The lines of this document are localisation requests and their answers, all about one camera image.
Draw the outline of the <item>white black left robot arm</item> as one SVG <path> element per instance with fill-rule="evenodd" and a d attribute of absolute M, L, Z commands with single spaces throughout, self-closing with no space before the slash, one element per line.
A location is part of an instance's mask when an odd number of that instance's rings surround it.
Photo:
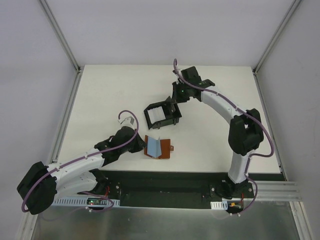
<path fill-rule="evenodd" d="M 111 184 L 101 168 L 117 161 L 122 154 L 134 154 L 146 146 L 136 129 L 123 126 L 74 160 L 49 165 L 34 163 L 17 186 L 22 212 L 38 215 L 55 200 L 73 194 L 106 195 Z"/>

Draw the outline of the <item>black plastic card box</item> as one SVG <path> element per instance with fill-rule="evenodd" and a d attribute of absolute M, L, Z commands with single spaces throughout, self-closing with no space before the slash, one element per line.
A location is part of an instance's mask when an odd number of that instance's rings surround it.
<path fill-rule="evenodd" d="M 170 97 L 148 105 L 143 113 L 149 130 L 176 125 L 182 117 L 178 104 L 173 102 Z"/>

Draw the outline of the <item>brown leather card holder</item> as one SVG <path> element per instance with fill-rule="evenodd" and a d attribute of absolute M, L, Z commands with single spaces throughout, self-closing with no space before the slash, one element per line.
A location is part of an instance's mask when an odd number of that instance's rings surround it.
<path fill-rule="evenodd" d="M 171 153 L 174 151 L 174 146 L 171 145 L 170 139 L 155 139 L 145 135 L 146 147 L 144 148 L 144 155 L 156 159 L 167 160 L 170 159 Z"/>

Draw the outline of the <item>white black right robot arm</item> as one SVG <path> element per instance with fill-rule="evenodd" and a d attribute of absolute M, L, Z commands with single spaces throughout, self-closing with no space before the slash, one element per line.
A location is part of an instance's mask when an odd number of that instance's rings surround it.
<path fill-rule="evenodd" d="M 177 80 L 172 83 L 172 96 L 165 100 L 163 126 L 175 125 L 181 118 L 179 103 L 195 98 L 220 114 L 229 124 L 228 144 L 233 151 L 231 166 L 224 182 L 217 185 L 215 193 L 225 199 L 232 199 L 242 193 L 248 183 L 246 171 L 248 158 L 264 139 L 260 127 L 261 116 L 255 108 L 240 110 L 234 103 L 223 97 L 216 85 L 209 79 L 202 80 L 192 66 L 183 70 L 175 68 Z"/>

